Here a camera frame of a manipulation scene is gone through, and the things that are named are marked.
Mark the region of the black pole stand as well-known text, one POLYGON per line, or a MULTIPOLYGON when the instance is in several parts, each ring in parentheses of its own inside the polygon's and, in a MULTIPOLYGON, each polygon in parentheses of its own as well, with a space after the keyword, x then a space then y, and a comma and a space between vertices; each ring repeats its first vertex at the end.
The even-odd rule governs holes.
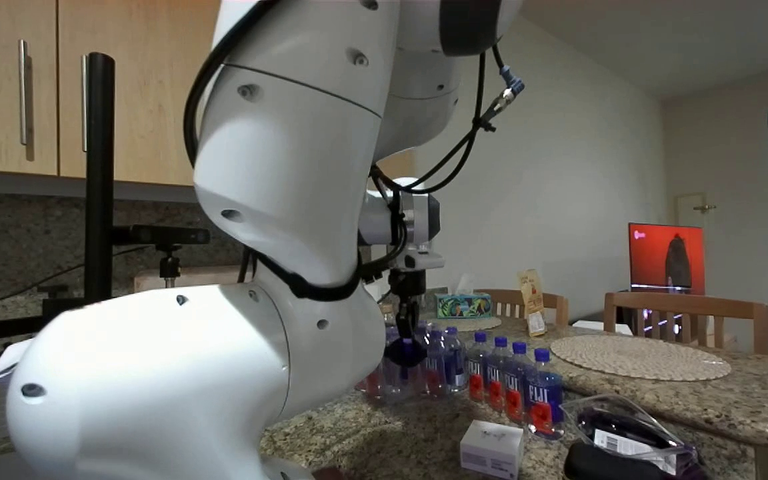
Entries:
POLYGON ((113 188, 115 187, 115 60, 88 54, 83 296, 43 300, 40 315, 0 319, 0 339, 38 332, 59 313, 112 297, 113 188))

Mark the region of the patterned tissue box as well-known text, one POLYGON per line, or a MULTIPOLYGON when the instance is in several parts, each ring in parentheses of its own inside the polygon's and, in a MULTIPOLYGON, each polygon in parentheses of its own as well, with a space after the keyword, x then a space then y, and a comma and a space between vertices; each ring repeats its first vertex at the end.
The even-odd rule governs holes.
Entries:
POLYGON ((435 295, 438 319, 480 319, 493 314, 493 299, 475 288, 475 276, 461 274, 453 293, 435 295))

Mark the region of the small white box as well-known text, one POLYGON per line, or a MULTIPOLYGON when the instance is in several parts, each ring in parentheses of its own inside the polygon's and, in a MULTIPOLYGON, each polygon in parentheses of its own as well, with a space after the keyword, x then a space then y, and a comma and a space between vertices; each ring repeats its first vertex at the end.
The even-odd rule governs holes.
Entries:
POLYGON ((500 480, 517 480, 524 440, 521 427, 473 420, 459 444, 460 466, 500 480))

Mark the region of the clear zip bag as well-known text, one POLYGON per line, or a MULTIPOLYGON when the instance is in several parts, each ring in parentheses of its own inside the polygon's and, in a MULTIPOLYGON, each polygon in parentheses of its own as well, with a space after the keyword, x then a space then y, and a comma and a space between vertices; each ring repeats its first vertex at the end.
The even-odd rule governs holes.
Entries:
POLYGON ((620 395, 595 395, 561 404, 567 430, 568 480, 712 480, 698 450, 620 395))

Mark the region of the tan labelled packet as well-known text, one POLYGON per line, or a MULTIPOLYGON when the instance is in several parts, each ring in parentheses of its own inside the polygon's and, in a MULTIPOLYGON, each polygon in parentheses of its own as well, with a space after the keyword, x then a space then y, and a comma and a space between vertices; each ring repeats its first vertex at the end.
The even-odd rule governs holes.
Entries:
POLYGON ((540 337, 546 334, 545 301, 543 287, 536 269, 518 272, 520 292, 524 302, 523 315, 527 322, 530 337, 540 337))

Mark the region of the wooden wall cabinet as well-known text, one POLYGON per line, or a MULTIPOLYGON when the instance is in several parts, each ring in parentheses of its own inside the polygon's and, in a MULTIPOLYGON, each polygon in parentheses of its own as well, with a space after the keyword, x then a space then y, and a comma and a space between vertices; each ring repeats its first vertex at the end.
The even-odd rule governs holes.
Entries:
POLYGON ((221 0, 0 0, 0 193, 85 194, 83 58, 115 60, 115 196, 195 200, 183 108, 221 0))

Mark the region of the wooden chair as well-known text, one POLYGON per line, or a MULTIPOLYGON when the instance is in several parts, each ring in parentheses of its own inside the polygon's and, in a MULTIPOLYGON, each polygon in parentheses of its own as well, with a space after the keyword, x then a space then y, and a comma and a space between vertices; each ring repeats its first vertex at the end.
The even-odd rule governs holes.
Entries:
POLYGON ((683 295, 655 292, 610 292, 605 295, 603 330, 615 333, 617 310, 630 308, 643 312, 652 310, 667 314, 667 324, 674 325, 674 315, 680 314, 683 341, 691 341, 691 323, 686 318, 713 316, 714 347, 723 348, 725 319, 750 320, 753 326, 753 352, 768 355, 768 306, 750 301, 738 301, 704 295, 683 295))
MULTIPOLYGON (((525 301, 520 291, 515 289, 479 289, 478 293, 490 295, 491 313, 494 316, 506 318, 526 319, 525 301)), ((567 328, 569 321, 569 304, 566 297, 543 293, 543 307, 545 312, 554 311, 553 321, 559 329, 567 328)))

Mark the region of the round woven placemat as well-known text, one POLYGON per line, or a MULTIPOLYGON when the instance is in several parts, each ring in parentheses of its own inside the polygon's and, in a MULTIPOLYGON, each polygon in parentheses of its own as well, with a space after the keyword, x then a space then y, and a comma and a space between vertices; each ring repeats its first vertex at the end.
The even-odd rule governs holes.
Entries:
POLYGON ((630 335, 576 335, 552 341, 551 352, 578 367, 630 379, 707 381, 731 373, 719 356, 694 347, 630 335))
POLYGON ((487 318, 432 318, 427 320, 429 324, 439 326, 442 330, 449 327, 456 328, 459 332, 472 332, 491 330, 502 325, 502 319, 495 316, 487 318))

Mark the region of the cluster of water bottles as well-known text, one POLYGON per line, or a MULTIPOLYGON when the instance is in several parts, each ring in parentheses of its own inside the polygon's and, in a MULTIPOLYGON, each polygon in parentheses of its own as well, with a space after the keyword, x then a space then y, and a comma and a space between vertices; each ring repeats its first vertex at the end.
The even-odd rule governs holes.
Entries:
POLYGON ((357 383, 355 389, 365 393, 371 400, 386 402, 407 400, 425 394, 425 362, 407 368, 382 356, 378 367, 357 383))

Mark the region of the black pouch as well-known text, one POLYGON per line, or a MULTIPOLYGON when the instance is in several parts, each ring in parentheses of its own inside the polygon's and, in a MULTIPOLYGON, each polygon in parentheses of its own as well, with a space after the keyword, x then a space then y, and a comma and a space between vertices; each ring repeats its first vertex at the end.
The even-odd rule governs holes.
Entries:
POLYGON ((676 472, 669 474, 650 461, 613 455, 579 441, 568 449, 563 466, 567 480, 715 480, 695 451, 677 455, 676 472))

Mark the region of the white paper sheet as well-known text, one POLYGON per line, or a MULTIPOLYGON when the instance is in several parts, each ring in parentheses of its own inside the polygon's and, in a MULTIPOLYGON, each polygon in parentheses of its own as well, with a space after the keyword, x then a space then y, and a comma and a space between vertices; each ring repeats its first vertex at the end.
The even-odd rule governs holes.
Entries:
POLYGON ((33 343, 33 340, 33 338, 29 338, 10 344, 0 354, 0 385, 5 385, 10 381, 15 368, 33 343))

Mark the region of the white door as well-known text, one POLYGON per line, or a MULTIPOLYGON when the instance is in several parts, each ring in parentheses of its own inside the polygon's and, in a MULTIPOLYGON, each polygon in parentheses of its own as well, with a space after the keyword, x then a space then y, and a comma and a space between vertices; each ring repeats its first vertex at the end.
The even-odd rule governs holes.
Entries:
POLYGON ((711 213, 717 205, 707 200, 704 193, 687 193, 674 198, 676 223, 681 227, 707 228, 711 213))

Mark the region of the beige wooden board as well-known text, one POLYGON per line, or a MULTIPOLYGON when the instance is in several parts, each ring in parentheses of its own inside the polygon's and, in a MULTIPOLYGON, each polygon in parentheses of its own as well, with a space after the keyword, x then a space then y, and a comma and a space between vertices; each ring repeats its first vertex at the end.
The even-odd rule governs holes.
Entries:
MULTIPOLYGON (((171 287, 200 285, 231 285, 238 280, 240 265, 208 265, 207 267, 182 267, 181 275, 173 280, 171 287)), ((164 289, 167 281, 159 275, 158 269, 137 273, 132 279, 132 291, 164 289)))

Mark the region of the blue cap water bottle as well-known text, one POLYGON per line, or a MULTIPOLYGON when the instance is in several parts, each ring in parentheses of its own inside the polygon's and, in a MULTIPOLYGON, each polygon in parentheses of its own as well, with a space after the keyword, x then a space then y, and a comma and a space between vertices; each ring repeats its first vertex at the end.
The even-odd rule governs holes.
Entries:
POLYGON ((527 406, 525 419, 531 433, 546 440, 558 440, 564 435, 563 377, 551 362, 551 352, 545 347, 533 350, 534 373, 527 377, 527 406))
POLYGON ((444 367, 446 385, 450 392, 457 393, 466 389, 466 349, 458 337, 455 326, 448 326, 444 334, 444 367))
POLYGON ((474 402, 485 402, 487 389, 487 363, 491 348, 487 341, 487 332, 473 332, 473 342, 467 348, 467 391, 474 402))
POLYGON ((446 381, 446 346, 444 334, 436 327, 427 332, 427 358, 425 359, 425 382, 427 392, 434 398, 448 395, 446 381))
POLYGON ((524 341, 514 341, 512 355, 504 361, 504 413, 518 425, 524 425, 525 410, 529 406, 527 387, 534 371, 524 341))
POLYGON ((504 376, 510 359, 508 337, 497 335, 485 364, 485 403, 495 412, 503 412, 506 392, 504 376))

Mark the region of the television screen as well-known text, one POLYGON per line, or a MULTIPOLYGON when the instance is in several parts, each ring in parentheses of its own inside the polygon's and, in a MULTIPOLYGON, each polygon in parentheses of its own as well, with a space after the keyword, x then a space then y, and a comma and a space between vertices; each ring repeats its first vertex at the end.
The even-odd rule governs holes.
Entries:
POLYGON ((704 228, 629 223, 628 240, 634 291, 706 293, 704 228))

